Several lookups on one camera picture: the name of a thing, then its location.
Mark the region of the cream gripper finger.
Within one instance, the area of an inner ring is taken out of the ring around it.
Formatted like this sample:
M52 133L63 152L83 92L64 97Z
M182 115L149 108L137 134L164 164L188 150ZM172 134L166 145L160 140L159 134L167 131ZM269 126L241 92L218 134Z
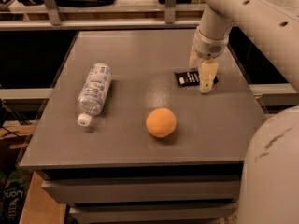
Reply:
M189 68L196 69L199 64L199 61L200 61L200 59L197 56L197 53L195 52L195 48L192 48L190 57L189 57Z
M212 90L219 64L214 59L205 60L198 66L200 92L209 93Z

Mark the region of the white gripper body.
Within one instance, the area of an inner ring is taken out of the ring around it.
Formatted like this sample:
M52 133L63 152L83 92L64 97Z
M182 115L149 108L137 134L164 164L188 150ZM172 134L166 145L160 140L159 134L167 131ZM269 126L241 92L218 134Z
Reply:
M208 38L197 27L193 37L192 54L200 59L215 59L221 56L228 44L229 38Z

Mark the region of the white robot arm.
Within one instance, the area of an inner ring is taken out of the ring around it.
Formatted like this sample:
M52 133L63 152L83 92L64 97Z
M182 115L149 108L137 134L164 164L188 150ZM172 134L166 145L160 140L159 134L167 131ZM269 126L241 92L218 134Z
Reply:
M246 34L288 81L252 85L256 94L299 92L299 19L266 0L204 0L190 66L202 59L201 86L211 89L211 61L224 52L233 26ZM299 224L299 106L269 117L253 135L244 160L237 224Z

